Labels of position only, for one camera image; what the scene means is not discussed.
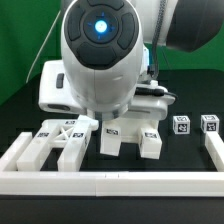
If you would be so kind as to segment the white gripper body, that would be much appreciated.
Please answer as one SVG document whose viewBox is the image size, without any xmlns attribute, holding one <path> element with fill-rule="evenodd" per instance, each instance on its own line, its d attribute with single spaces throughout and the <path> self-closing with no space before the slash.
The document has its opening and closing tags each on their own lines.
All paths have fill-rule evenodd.
<svg viewBox="0 0 224 224">
<path fill-rule="evenodd" d="M 72 96 L 72 84 L 68 81 L 61 60 L 44 64 L 39 89 L 39 106 L 54 113 L 85 115 L 95 120 L 113 120 L 122 116 L 152 120 L 164 120 L 168 113 L 170 97 L 134 94 L 127 104 L 104 105 L 100 111 L 93 111 L 87 99 L 78 101 Z"/>
</svg>

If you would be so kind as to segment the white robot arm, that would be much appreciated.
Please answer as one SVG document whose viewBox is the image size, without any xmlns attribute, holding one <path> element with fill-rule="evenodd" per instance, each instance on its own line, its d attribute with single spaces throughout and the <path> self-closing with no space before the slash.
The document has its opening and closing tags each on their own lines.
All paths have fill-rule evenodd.
<svg viewBox="0 0 224 224">
<path fill-rule="evenodd" d="M 41 109 L 112 120 L 163 120 L 174 98 L 152 85 L 145 46 L 192 52 L 224 24 L 224 0 L 62 0 L 60 60 L 44 64 Z"/>
</svg>

